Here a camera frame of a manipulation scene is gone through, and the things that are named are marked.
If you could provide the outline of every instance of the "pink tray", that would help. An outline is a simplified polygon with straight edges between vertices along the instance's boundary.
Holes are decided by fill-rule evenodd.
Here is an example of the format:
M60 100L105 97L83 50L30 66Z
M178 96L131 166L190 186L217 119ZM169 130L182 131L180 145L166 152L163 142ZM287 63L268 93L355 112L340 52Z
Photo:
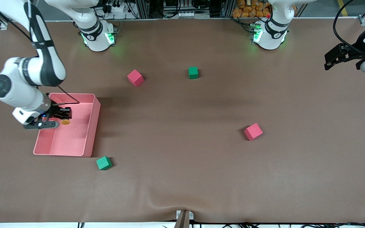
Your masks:
M93 94L70 95L80 101L80 104L65 105L71 107L73 115L71 123L60 124L58 128L39 130L33 149L34 154L91 157L101 104ZM65 93L51 93L49 97L57 103L74 102Z

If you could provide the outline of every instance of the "green cube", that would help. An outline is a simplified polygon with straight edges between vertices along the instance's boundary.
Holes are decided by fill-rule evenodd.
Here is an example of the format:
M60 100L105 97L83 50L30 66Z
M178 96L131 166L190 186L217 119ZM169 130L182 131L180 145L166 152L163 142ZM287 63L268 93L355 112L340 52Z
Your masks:
M109 157L104 156L97 160L97 165L100 170L107 170L112 167L112 162Z
M198 68L196 66L192 66L188 68L188 75L190 79L198 78Z

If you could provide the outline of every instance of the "brown cloth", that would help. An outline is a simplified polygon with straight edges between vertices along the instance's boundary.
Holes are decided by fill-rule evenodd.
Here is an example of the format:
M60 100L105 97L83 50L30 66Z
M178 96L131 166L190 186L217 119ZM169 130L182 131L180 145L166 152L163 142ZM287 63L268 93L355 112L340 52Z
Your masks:
M295 19L266 51L230 20L124 22L104 52L48 23L62 87L101 102L93 157L33 155L37 131L0 102L0 222L163 221L180 209L199 222L365 222L365 74L354 61L324 70L332 23ZM365 29L338 23L351 43ZM0 32L0 71L35 54L14 27ZM245 140L254 123L264 134ZM98 170L102 156L114 167Z

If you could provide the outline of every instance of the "pink cube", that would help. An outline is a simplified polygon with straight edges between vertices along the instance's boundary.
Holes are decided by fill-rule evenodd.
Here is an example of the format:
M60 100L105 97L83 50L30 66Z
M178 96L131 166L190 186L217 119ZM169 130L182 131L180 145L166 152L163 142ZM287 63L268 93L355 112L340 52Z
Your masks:
M136 87L138 87L144 81L143 76L137 70L133 70L128 75L128 79Z
M250 141L259 137L262 133L263 133L263 131L260 129L260 127L257 123L253 124L252 126L249 126L245 130L245 134Z

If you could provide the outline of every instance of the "black cable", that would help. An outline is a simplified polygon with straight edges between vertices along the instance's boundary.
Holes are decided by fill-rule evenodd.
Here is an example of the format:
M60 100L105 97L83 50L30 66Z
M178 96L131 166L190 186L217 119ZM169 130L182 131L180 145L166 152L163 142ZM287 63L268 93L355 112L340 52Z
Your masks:
M29 5L28 5L28 9L29 9L29 12L28 12L28 14L27 14L27 17L28 17L28 20L29 20L29 37L32 39L32 7L29 7Z
M339 18L340 16L340 13L342 12L342 10L347 6L349 5L352 1L354 0L349 0L348 2L346 2L339 10L339 12L337 12L336 14L336 17L335 17L335 20L333 21L333 32L335 33L335 36L342 42L344 43L345 45L349 46L351 49L355 50L356 52L359 52L360 54L364 55L364 53L360 50L358 50L357 48L353 47L351 44L347 43L345 40L343 40L339 34L337 33L336 31L336 22L337 22L337 19Z
M312 228L337 228L337 227L340 227L340 226L343 226L343 225L358 225L358 226L364 226L365 227L365 224L362 224L362 223L348 222L348 223L343 223L343 224L337 223L336 225L333 225L333 224L306 224L306 225L301 226L301 228L305 228L305 227L312 227Z
M262 22L264 22L264 23L267 23L268 21L264 21L264 20L262 20L260 17L258 17L258 16L256 16L259 20L261 20Z
M161 9L163 9L164 8L164 6L163 6L163 4L161 4L161 2L162 2L163 0L158 0L157 1L157 4L158 4L158 9L157 9L157 11L158 11L158 14L160 14L160 16L161 17L164 17L164 18L171 18L171 17L174 17L174 16L176 16L179 12L180 12L180 10L181 10L181 2L180 2L180 0L176 0L177 1L177 4L176 4L176 11L174 12L174 14L172 14L171 16L165 16L162 12L161 12Z
M116 34L118 34L120 32L120 26L122 25L122 20L120 20L119 26L116 29Z
M104 18L104 16L102 14L99 14L98 16L98 13L97 13L97 10L95 10L95 7L94 7L94 12L95 12L95 16L97 16L97 18Z
M30 38L30 36L28 36L21 28L19 28L15 23L12 22L11 19L7 18L5 15L3 15L0 12L0 15L2 18L4 18L4 20L6 20L7 22L11 23L15 28L17 28L24 36L26 36L26 38L28 38L28 40L30 40L32 42L32 39Z
M139 17L136 15L135 11L134 11L134 10L133 10L133 8L132 8L132 4L130 3L130 1L129 1L129 0L125 0L125 2L126 2L126 5L129 7L129 9L131 10L132 15L133 15L136 19L139 19Z
M298 12L297 17L300 17L300 16L301 16L301 14L305 11L305 9L306 9L306 7L308 6L308 4L309 4L309 3L307 3L307 4L304 6L304 8L302 9L302 11L301 11L301 12Z
M223 16L223 17L230 18L232 21L234 21L234 22L236 22L236 23L238 23L238 24L242 24L242 25L250 26L250 24L249 24L249 23L241 22L241 21L239 20L239 18L238 18L237 20L235 20L235 19L234 19L233 17L231 17L231 16Z
M57 86L61 91L63 91L63 93L67 94L67 96L71 97L73 100L75 100L76 102L63 102L63 103L59 103L56 105L69 105L69 104L80 104L80 102L74 98L73 96L71 96L70 94L68 94L63 88L61 88L59 85Z
M235 23L238 23L240 26L242 26L242 29L243 30L245 30L246 32L249 32L249 33L254 33L254 32L252 32L252 31L250 31L250 30L248 30L245 26L250 26L250 24L249 23L244 23L244 22L241 22L240 20L239 20L239 18L237 18L237 20L235 20L233 17L231 17L231 16L223 16L223 17L227 17L227 18L230 18L232 21L234 21Z

